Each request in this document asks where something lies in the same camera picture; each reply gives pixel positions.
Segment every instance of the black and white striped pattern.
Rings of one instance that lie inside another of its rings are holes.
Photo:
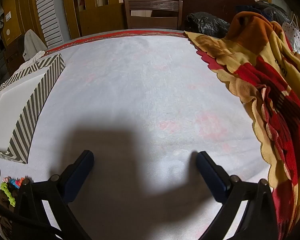
[[[54,10],[53,0],[36,0],[40,25],[47,47],[56,47],[63,43],[58,18]]]
[[[52,90],[53,85],[65,68],[65,63],[61,54],[55,55],[44,59],[41,62],[35,63],[20,73],[12,76],[0,86],[1,91],[7,85],[43,67],[47,67],[47,72],[40,80],[23,108],[13,130],[7,152],[0,152],[0,158],[2,159],[12,160],[19,163],[27,163],[31,140],[39,114],[50,91]]]

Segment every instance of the red table edge trim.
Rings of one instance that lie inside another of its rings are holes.
[[[127,31],[121,31],[121,32],[113,32],[113,33],[107,33],[107,34],[102,34],[102,35],[96,35],[96,36],[92,36],[92,37],[89,37],[89,38],[83,38],[83,39],[77,39],[75,41],[71,41],[69,43],[66,43],[66,44],[63,44],[61,46],[58,46],[58,47],[55,47],[53,49],[49,49],[46,51],[46,55],[47,54],[50,54],[52,52],[55,52],[55,51],[59,51],[61,49],[64,49],[64,48],[68,48],[68,47],[71,47],[72,45],[78,45],[78,44],[82,44],[82,43],[87,43],[87,42],[92,42],[94,41],[95,39],[106,39],[106,38],[111,38],[111,37],[114,37],[114,36],[117,36],[117,35],[120,35],[120,34],[135,34],[135,35],[142,35],[142,34],[146,34],[146,33],[160,33],[160,34],[163,34],[163,35],[167,35],[167,34],[174,34],[174,35],[177,35],[177,36],[184,36],[184,33],[179,33],[179,32],[171,32],[171,31],[158,31],[158,30],[127,30]]]

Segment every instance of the black cable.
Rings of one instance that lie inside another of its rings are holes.
[[[13,222],[16,222],[20,225],[23,225],[23,226],[26,226],[29,228],[35,228],[35,229],[41,229],[44,231],[48,231],[48,232],[53,233],[57,236],[60,236],[62,239],[64,239],[63,233],[59,229],[57,229],[51,225],[48,225],[48,224],[45,224],[42,222],[38,222],[38,221],[33,221],[28,218],[22,217],[18,214],[12,213],[8,209],[4,208],[2,205],[0,205],[0,215],[4,216],[7,219],[12,220]]]

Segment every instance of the chair backrest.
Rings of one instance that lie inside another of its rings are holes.
[[[163,28],[179,30],[182,20],[182,0],[123,0],[128,29]],[[155,10],[170,11],[177,17],[141,17],[131,16],[131,11]]]

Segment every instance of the metal bolt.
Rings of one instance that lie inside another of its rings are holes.
[[[260,182],[265,186],[268,185],[268,181],[266,179],[261,179]]]
[[[27,185],[29,182],[30,182],[29,179],[24,179],[24,180],[22,181],[22,184],[23,184],[23,185]]]
[[[57,181],[60,178],[60,176],[58,174],[54,174],[50,177],[51,181]]]
[[[238,182],[240,180],[240,178],[237,175],[231,175],[230,179],[232,182]]]

